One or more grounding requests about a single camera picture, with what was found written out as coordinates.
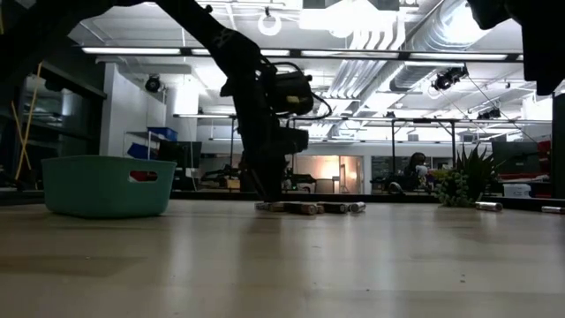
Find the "ceiling pipe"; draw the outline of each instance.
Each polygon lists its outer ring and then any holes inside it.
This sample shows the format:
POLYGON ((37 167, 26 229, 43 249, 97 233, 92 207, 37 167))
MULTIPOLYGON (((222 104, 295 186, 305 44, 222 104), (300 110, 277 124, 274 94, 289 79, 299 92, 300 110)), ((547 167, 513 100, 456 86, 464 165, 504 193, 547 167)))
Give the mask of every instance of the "ceiling pipe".
MULTIPOLYGON (((429 16, 421 28, 405 43, 404 49, 418 51, 463 51, 482 38, 488 31, 478 29, 478 26, 469 24, 464 32, 453 33, 453 26, 461 23, 461 19, 469 17, 456 16, 459 12, 468 10, 466 0, 445 0, 438 9, 429 16)), ((361 97, 366 103, 376 90, 388 88, 399 94, 413 89, 422 79, 434 72, 434 66, 408 66, 404 62, 390 62, 379 73, 376 81, 371 84, 361 97)))
MULTIPOLYGON (((355 47, 353 47, 353 49, 364 49, 365 46, 367 45, 367 43, 370 40, 370 33, 368 31, 365 30, 361 30, 361 31, 356 31, 354 33, 354 38, 355 38, 355 34, 358 35, 358 41, 355 43, 355 47)), ((359 61, 345 61, 347 62, 345 64, 345 66, 343 66, 343 72, 342 72, 342 77, 340 79, 336 78, 334 79, 334 82, 332 83, 332 86, 335 84, 334 88, 332 89, 330 87, 329 90, 329 95, 332 97, 341 97, 344 98, 345 96, 340 95, 340 90, 342 89, 343 85, 345 85, 347 83, 347 80, 350 78, 351 74, 353 74, 354 69, 356 68, 356 66, 358 65, 359 61)))
MULTIPOLYGON (((353 32, 353 40, 351 40, 349 49, 355 49, 358 46, 359 40, 360 40, 360 32, 353 32)), ((343 79, 343 76, 347 72, 348 65, 350 64, 350 62, 352 61, 351 60, 342 61, 342 63, 339 66, 339 69, 337 70, 337 74, 335 75, 334 80, 332 81, 332 85, 329 87, 327 96, 336 97, 336 94, 334 94, 335 87, 343 79)))
MULTIPOLYGON (((396 32, 391 32, 389 35, 385 34, 385 38, 380 43, 378 49, 398 49, 406 40, 406 25, 402 18, 396 20, 396 32)), ((385 64, 382 61, 371 61, 372 64, 367 68, 367 72, 363 75, 361 81, 351 91, 352 96, 359 96, 361 92, 371 83, 374 77, 379 73, 382 66, 385 64)))
MULTIPOLYGON (((380 31, 372 31, 370 40, 362 49, 374 49, 379 42, 380 31)), ((337 88, 337 95, 342 98, 351 97, 350 95, 347 95, 347 90, 358 81, 360 73, 363 70, 366 70, 371 62, 372 61, 353 61, 349 69, 350 72, 345 76, 345 81, 337 88)))

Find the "wooden floor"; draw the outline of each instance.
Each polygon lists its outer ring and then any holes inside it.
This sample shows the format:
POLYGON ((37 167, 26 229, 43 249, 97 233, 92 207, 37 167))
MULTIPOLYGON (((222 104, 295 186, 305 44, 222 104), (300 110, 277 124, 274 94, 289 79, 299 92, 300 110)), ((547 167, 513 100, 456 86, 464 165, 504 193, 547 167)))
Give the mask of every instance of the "wooden floor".
POLYGON ((172 201, 87 221, 0 208, 0 317, 565 317, 565 217, 172 201))

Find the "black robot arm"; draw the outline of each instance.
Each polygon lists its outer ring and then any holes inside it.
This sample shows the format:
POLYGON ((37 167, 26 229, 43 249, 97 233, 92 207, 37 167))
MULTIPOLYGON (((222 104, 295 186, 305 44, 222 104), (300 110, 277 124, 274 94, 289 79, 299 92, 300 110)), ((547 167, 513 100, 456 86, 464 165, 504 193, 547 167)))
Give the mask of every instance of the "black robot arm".
MULTIPOLYGON (((12 98, 13 88, 81 20, 101 15, 113 6, 144 2, 38 0, 14 27, 0 36, 3 57, 0 59, 0 102, 12 98)), ((286 166, 284 155, 302 151, 308 143, 306 131, 281 127, 277 112, 306 113, 312 109, 308 78, 300 70, 296 76, 277 75, 275 66, 260 54, 256 43, 222 26, 193 0, 157 0, 156 3, 210 52, 228 77, 222 93, 234 99, 245 150, 242 166, 262 199, 277 200, 286 166)))

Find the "green plant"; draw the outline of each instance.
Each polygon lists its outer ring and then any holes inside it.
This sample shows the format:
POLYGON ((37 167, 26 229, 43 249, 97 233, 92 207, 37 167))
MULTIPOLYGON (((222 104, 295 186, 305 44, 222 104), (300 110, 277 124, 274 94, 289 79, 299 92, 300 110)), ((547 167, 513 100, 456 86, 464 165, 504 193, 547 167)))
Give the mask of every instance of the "green plant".
POLYGON ((440 185, 437 196, 443 205, 469 207, 485 191, 495 169, 493 155, 486 156, 486 148, 478 154, 478 145, 469 155, 457 152, 456 167, 448 173, 440 185))

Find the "teal basket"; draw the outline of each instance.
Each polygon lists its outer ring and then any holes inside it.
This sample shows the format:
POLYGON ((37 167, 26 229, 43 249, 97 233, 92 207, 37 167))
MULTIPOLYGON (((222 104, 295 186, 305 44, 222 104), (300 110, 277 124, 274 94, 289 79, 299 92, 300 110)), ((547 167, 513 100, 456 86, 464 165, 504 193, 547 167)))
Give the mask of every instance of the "teal basket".
POLYGON ((101 155, 46 159, 45 204, 54 213, 85 218, 158 216, 167 209, 176 163, 101 155), (136 181, 133 171, 154 172, 136 181))

